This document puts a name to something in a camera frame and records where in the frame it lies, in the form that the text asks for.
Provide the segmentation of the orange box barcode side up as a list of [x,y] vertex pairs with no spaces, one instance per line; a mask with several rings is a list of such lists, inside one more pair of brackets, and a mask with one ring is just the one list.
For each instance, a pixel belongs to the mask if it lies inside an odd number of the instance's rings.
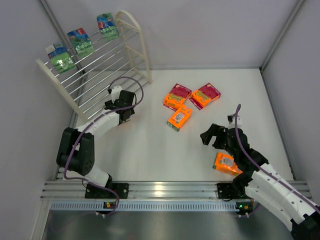
[[181,128],[185,125],[188,119],[191,117],[193,110],[186,105],[181,105],[176,112],[168,119],[167,125],[179,132]]

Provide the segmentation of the blue green Vileda sponge pack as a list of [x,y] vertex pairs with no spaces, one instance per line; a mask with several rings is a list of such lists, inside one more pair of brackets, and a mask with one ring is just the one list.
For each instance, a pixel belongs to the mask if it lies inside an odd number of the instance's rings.
[[58,73],[64,73],[75,67],[75,64],[62,42],[58,41],[45,48],[53,67]]

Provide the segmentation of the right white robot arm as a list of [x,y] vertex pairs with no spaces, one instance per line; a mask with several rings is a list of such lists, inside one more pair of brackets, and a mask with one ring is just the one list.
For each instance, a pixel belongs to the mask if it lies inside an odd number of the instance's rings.
[[215,137],[212,146],[226,151],[241,170],[241,174],[225,185],[229,198],[253,199],[276,216],[295,240],[318,240],[320,206],[299,193],[260,152],[250,147],[239,120],[228,116],[229,126],[213,123],[200,134],[206,146]]

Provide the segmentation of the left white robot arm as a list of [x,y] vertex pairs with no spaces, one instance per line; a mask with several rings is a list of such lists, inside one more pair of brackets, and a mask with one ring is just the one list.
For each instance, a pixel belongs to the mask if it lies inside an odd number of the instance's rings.
[[66,128],[61,137],[56,163],[59,167],[79,174],[90,185],[111,189],[112,177],[95,163],[95,140],[107,131],[129,120],[135,113],[137,96],[119,85],[109,90],[111,99],[104,103],[98,117],[77,128]]

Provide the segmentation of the orange box near right arm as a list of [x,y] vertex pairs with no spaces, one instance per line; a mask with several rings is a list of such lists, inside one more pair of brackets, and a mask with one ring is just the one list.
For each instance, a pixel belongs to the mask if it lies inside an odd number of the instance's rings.
[[234,176],[237,176],[242,173],[242,171],[236,165],[234,158],[222,152],[218,152],[216,154],[213,169]]

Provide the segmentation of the orange pink Scrub Mommy box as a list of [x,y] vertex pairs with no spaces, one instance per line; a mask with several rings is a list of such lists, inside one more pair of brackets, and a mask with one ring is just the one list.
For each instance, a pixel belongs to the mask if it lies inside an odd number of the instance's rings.
[[191,93],[191,89],[176,83],[171,91],[165,96],[163,105],[173,111],[176,111],[185,103]]

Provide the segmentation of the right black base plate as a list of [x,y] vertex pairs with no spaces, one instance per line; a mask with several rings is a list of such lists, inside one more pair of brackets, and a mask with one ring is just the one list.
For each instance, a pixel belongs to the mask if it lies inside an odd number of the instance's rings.
[[242,197],[241,190],[231,182],[220,182],[217,184],[218,198],[221,200],[230,201],[240,199]]

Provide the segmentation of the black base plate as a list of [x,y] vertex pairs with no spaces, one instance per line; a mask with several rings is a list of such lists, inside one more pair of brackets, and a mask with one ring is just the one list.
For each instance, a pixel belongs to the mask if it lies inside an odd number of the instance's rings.
[[242,197],[241,190],[231,182],[220,182],[217,184],[218,198],[221,200],[230,201],[240,199]]
[[[112,183],[109,187],[120,199],[127,199],[129,194],[128,183]],[[115,199],[116,195],[110,191],[88,184],[85,191],[86,199]]]

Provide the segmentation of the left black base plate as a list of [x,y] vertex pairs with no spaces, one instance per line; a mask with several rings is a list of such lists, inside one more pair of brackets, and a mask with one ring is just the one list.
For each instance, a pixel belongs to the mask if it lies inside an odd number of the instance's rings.
[[[112,183],[109,187],[120,199],[127,199],[129,194],[128,183]],[[88,184],[85,191],[86,199],[115,199],[116,195],[110,191]]]

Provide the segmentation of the aluminium mounting rail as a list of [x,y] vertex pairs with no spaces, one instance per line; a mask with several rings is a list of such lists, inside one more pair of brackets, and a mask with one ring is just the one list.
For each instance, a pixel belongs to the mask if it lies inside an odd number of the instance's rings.
[[[237,212],[249,199],[219,199],[216,181],[131,181],[121,194],[117,211]],[[51,210],[111,211],[115,199],[86,198],[89,194],[80,181],[48,181],[40,199]]]

